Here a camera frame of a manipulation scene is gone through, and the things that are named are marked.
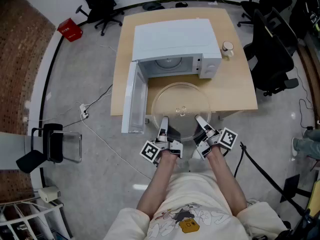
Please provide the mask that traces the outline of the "white power adapter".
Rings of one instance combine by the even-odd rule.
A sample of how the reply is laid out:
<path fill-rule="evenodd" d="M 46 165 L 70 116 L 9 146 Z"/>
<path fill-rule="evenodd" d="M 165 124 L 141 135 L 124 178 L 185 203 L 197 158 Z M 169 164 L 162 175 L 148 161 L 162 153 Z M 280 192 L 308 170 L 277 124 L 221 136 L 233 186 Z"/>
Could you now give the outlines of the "white power adapter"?
<path fill-rule="evenodd" d="M 37 192 L 45 203 L 57 200 L 61 196 L 61 192 L 56 186 L 40 188 Z"/>

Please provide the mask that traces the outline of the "white mug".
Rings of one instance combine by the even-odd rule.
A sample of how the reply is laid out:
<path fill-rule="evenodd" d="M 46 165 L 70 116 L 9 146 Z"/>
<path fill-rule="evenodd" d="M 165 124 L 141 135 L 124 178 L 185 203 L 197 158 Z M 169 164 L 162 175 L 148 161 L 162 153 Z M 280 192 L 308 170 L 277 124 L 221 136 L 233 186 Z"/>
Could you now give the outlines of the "white mug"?
<path fill-rule="evenodd" d="M 234 45 L 230 41 L 224 41 L 222 44 L 221 54 L 224 57 L 233 57 L 234 56 Z"/>

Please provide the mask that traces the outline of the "white microwave oven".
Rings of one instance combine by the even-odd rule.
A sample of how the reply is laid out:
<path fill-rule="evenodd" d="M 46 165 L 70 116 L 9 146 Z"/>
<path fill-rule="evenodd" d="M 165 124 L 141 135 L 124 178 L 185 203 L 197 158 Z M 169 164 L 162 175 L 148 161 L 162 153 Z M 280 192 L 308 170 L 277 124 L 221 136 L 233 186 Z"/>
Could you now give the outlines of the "white microwave oven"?
<path fill-rule="evenodd" d="M 142 134 L 150 78 L 198 75 L 212 79 L 222 54 L 208 19 L 182 19 L 138 25 L 134 30 L 121 131 Z"/>

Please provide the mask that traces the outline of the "black round floor object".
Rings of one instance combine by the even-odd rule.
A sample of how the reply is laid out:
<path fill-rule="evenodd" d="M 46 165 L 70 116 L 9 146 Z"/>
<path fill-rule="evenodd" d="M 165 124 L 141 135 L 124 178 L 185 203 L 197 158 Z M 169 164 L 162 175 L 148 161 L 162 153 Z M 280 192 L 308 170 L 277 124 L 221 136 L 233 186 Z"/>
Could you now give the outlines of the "black round floor object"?
<path fill-rule="evenodd" d="M 146 2 L 142 5 L 142 8 L 147 12 L 165 9 L 165 7 L 158 1 Z"/>

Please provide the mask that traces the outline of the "person's left forearm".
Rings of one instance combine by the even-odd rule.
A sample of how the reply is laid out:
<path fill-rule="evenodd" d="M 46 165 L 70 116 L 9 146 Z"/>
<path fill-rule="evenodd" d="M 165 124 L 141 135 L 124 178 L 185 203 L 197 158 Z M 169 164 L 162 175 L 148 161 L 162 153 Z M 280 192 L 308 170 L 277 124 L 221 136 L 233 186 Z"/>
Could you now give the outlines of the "person's left forearm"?
<path fill-rule="evenodd" d="M 160 154 L 156 171 L 136 207 L 137 210 L 146 214 L 150 220 L 165 200 L 170 178 L 178 158 L 168 150 L 163 150 Z"/>

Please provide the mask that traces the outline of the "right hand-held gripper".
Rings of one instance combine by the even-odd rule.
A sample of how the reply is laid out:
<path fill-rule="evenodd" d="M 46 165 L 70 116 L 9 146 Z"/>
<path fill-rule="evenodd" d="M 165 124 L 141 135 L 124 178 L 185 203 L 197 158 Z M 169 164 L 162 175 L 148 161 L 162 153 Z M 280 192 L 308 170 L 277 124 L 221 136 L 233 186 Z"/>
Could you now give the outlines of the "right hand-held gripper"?
<path fill-rule="evenodd" d="M 195 139 L 196 149 L 195 158 L 205 160 L 208 153 L 211 152 L 212 146 L 217 146 L 230 151 L 238 137 L 238 134 L 228 128 L 215 130 L 202 116 L 197 114 L 195 116 L 200 128 L 204 131 Z"/>

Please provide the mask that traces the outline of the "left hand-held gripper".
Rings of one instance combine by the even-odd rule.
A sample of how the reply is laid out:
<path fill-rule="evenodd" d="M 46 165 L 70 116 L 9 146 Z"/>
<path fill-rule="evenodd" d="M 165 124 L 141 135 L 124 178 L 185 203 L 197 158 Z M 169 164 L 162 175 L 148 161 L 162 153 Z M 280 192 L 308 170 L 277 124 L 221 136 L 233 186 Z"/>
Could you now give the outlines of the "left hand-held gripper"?
<path fill-rule="evenodd" d="M 153 141 L 147 140 L 139 154 L 150 163 L 159 163 L 162 151 L 168 151 L 181 159 L 183 144 L 180 141 L 181 133 L 169 126 L 169 118 L 164 116 L 159 127 L 158 137 Z"/>

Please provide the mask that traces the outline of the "white power strip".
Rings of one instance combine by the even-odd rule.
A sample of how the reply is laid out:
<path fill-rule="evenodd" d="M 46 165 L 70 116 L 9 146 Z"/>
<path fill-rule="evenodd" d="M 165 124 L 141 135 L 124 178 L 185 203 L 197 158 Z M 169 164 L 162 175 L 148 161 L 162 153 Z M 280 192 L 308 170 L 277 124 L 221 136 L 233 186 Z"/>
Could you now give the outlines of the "white power strip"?
<path fill-rule="evenodd" d="M 80 109 L 80 119 L 81 120 L 85 120 L 89 117 L 89 114 L 87 112 L 87 108 L 86 108 L 86 105 L 85 104 L 81 104 L 79 106 L 79 109 Z"/>

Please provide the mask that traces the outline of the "red box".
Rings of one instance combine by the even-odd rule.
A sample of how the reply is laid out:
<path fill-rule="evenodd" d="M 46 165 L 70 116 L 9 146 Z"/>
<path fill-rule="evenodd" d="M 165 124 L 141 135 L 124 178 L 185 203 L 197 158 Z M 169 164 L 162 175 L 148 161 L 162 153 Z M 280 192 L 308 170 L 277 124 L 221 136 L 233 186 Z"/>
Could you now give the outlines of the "red box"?
<path fill-rule="evenodd" d="M 69 42 L 74 42 L 82 37 L 83 31 L 81 28 L 71 19 L 63 21 L 57 28 L 57 31 L 62 34 Z"/>

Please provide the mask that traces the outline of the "person's right forearm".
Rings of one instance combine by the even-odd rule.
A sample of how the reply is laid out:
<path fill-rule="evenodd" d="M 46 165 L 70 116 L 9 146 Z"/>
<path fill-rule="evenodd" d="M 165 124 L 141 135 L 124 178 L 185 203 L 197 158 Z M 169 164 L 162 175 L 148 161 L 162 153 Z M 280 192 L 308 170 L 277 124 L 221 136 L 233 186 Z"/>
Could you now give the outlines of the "person's right forearm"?
<path fill-rule="evenodd" d="M 227 162 L 217 145 L 211 147 L 206 155 L 211 169 L 216 177 L 217 185 L 224 196 L 233 216 L 237 216 L 247 208 L 247 200 L 236 178 L 233 176 Z"/>

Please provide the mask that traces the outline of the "yellow flat board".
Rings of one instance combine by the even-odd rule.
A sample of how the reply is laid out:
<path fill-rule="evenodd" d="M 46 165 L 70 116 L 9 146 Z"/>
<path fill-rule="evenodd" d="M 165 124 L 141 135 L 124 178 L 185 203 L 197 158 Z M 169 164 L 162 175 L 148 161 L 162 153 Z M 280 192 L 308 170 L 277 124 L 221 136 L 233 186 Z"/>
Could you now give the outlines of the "yellow flat board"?
<path fill-rule="evenodd" d="M 313 185 L 307 209 L 310 210 L 311 216 L 315 216 L 320 211 L 320 179 Z"/>

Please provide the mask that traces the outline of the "round glass turntable plate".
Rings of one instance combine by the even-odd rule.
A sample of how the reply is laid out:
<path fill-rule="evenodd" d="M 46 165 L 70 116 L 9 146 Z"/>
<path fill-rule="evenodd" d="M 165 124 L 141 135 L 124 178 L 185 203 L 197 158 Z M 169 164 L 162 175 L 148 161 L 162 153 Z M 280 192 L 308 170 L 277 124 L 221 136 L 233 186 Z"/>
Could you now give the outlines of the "round glass turntable plate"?
<path fill-rule="evenodd" d="M 202 134 L 195 116 L 202 116 L 210 122 L 212 111 L 209 98 L 195 85 L 178 82 L 164 87 L 155 97 L 151 107 L 151 118 L 159 129 L 164 116 L 168 126 L 181 134 L 181 142 L 192 141 Z"/>

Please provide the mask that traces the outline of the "black stand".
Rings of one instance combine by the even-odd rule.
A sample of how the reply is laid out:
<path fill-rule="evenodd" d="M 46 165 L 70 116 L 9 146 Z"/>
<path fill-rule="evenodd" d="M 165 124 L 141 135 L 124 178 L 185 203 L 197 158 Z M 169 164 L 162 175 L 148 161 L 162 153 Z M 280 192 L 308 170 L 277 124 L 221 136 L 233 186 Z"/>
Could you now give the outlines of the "black stand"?
<path fill-rule="evenodd" d="M 317 218 L 315 219 L 314 216 L 310 215 L 310 210 L 309 209 L 303 209 L 300 205 L 298 205 L 291 197 L 289 197 L 285 192 L 280 188 L 280 186 L 268 175 L 267 172 L 265 172 L 256 162 L 255 160 L 249 155 L 247 152 L 247 147 L 240 142 L 240 147 L 241 147 L 241 156 L 243 157 L 244 154 L 247 156 L 247 158 L 251 161 L 251 163 L 256 167 L 256 169 L 265 177 L 265 179 L 281 194 L 281 196 L 288 201 L 299 213 L 302 218 L 304 218 L 306 221 L 317 221 L 320 222 L 320 219 Z"/>

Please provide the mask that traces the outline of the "person's light trousers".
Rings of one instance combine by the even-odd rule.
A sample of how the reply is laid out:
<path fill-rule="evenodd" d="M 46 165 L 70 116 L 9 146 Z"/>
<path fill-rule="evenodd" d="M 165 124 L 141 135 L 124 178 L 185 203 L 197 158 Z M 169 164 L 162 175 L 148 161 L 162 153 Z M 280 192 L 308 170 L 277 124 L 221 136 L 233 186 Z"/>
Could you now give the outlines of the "person's light trousers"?
<path fill-rule="evenodd" d="M 206 171 L 212 172 L 209 160 L 207 158 L 203 160 L 196 149 L 193 151 L 191 158 L 188 160 L 188 166 L 189 171 L 192 173 L 204 173 Z"/>

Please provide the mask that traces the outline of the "person's cream printed shirt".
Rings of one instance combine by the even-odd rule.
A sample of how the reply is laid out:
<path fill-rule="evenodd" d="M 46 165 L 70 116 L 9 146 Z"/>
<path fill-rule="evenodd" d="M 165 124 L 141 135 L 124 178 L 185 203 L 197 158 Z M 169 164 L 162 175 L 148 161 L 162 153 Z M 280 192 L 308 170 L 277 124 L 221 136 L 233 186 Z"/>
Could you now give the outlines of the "person's cream printed shirt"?
<path fill-rule="evenodd" d="M 212 171 L 174 174 L 153 218 L 120 210 L 103 240 L 274 240 L 287 227 L 266 202 L 249 205 L 237 216 Z"/>

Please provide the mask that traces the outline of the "black metal-frame chair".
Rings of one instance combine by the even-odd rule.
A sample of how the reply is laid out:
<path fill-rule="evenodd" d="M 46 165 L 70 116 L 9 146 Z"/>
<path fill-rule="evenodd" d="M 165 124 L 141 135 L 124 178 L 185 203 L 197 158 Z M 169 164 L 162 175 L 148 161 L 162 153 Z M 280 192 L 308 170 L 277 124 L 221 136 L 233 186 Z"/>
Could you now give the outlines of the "black metal-frame chair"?
<path fill-rule="evenodd" d="M 42 151 L 34 147 L 36 131 L 41 132 Z M 42 128 L 32 128 L 30 152 L 16 160 L 16 164 L 19 170 L 29 174 L 45 162 L 61 164 L 68 161 L 79 164 L 82 160 L 82 134 L 64 131 L 58 123 L 47 123 Z"/>

